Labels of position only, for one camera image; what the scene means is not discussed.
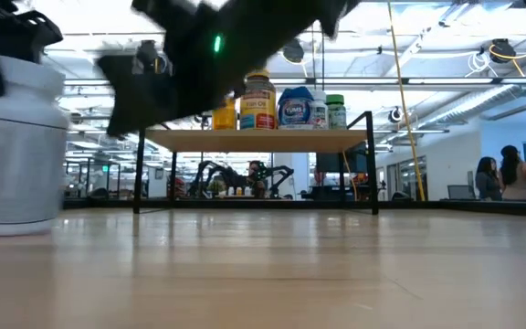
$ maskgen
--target white bottle cap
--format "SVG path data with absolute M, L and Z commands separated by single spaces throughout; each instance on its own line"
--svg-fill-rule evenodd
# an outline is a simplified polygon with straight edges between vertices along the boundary
M 322 90 L 310 90 L 311 97 L 314 98 L 315 101 L 323 101 L 326 102 L 326 93 Z

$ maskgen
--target wooden floor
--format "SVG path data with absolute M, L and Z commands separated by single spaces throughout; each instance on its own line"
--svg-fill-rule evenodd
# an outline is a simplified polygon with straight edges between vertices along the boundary
M 0 328 L 526 329 L 526 218 L 69 211 L 0 239 Z

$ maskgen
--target dark hair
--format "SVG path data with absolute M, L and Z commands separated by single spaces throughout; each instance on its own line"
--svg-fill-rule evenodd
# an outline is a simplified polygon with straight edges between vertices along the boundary
M 500 167 L 502 183 L 505 186 L 510 185 L 517 180 L 517 166 L 521 162 L 519 150 L 512 145 L 507 145 L 502 148 L 500 154 L 502 154 L 502 166 Z
M 497 163 L 493 158 L 485 156 L 479 161 L 479 167 L 476 169 L 476 173 L 484 173 L 491 175 L 494 179 L 499 180 L 497 177 L 496 170 L 492 170 L 492 163 Z

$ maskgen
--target green led light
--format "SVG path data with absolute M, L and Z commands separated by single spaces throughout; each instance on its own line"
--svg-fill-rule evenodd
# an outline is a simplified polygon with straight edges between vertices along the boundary
M 216 36 L 215 37 L 215 49 L 214 49 L 215 53 L 219 52 L 222 46 L 223 46 L 223 38 L 221 36 Z

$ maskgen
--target green bottle cap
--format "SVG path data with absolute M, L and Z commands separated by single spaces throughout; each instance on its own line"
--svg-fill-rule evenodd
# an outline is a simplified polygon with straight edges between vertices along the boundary
M 342 95 L 328 95 L 326 97 L 326 104 L 340 103 L 344 104 L 344 96 Z

